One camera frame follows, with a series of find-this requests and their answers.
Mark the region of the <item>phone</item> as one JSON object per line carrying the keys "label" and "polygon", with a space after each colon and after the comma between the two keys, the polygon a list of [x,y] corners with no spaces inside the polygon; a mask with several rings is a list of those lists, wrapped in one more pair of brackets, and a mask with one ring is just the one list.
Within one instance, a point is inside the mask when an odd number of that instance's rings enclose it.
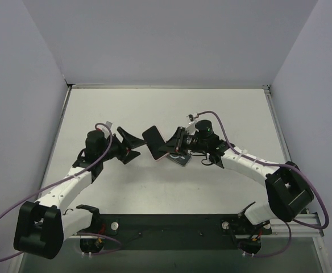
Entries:
{"label": "phone", "polygon": [[169,155],[169,153],[159,150],[159,148],[165,144],[165,141],[155,125],[144,131],[142,133],[142,137],[146,141],[146,145],[152,155],[153,160],[158,161]]}

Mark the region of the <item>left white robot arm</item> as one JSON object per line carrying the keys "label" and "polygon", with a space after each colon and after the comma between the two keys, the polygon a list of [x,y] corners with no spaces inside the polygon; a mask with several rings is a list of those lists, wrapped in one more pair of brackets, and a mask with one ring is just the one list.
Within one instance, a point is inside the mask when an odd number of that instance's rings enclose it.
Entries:
{"label": "left white robot arm", "polygon": [[138,147],[146,144],[121,127],[119,140],[104,123],[96,124],[88,132],[85,148],[81,150],[66,177],[51,186],[50,191],[34,202],[26,201],[19,209],[14,237],[14,249],[52,259],[63,242],[84,230],[88,234],[99,231],[101,220],[95,215],[97,208],[78,206],[73,213],[65,214],[72,201],[90,186],[103,171],[105,161],[118,159],[127,164],[140,155]]}

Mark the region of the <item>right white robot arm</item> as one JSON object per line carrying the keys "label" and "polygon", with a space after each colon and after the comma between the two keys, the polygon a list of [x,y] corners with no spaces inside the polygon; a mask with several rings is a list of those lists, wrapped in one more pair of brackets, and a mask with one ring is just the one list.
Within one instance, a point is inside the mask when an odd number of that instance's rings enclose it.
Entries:
{"label": "right white robot arm", "polygon": [[252,225],[276,218],[291,222],[314,199],[310,186],[298,173],[298,166],[292,162],[280,166],[228,144],[214,133],[209,120],[197,121],[187,128],[178,127],[159,151],[175,155],[187,152],[204,154],[212,164],[235,171],[264,186],[266,201],[255,202],[242,213]]}

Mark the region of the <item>clear phone case black insert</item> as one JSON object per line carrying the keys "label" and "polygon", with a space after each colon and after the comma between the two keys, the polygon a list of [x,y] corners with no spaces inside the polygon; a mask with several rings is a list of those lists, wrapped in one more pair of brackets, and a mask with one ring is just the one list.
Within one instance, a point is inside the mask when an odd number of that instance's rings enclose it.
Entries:
{"label": "clear phone case black insert", "polygon": [[191,160],[192,156],[189,154],[186,155],[175,155],[175,154],[169,154],[167,155],[167,159],[171,160],[172,162],[185,167]]}

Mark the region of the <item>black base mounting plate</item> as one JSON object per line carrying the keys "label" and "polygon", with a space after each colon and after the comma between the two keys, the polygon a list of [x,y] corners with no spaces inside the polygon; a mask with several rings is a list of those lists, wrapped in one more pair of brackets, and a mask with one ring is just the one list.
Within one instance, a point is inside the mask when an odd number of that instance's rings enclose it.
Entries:
{"label": "black base mounting plate", "polygon": [[237,214],[100,214],[82,233],[107,236],[81,238],[86,252],[113,250],[231,250],[247,239],[261,247],[260,237],[271,227],[252,225]]}

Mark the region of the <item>aluminium table frame rail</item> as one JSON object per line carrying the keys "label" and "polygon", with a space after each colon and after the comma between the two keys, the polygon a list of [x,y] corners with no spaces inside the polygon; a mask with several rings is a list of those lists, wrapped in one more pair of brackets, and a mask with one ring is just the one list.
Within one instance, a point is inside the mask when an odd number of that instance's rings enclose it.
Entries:
{"label": "aluminium table frame rail", "polygon": [[[280,143],[280,147],[282,149],[284,159],[285,159],[285,161],[291,161],[291,155],[289,153],[288,146],[285,141],[285,137],[284,137],[282,128],[280,126],[275,107],[272,102],[270,85],[263,85],[263,90],[264,90],[267,104],[268,104],[268,107],[269,107],[269,110],[270,110],[270,113],[271,113],[271,116],[273,119],[273,124],[274,124],[276,132],[277,132],[277,137],[279,139],[279,143]],[[293,231],[293,235],[296,235],[296,236],[303,235],[303,234],[306,234],[311,237],[323,237],[324,236],[324,232],[322,230],[312,229],[312,228],[300,225],[294,221],[290,222],[289,225]]]}

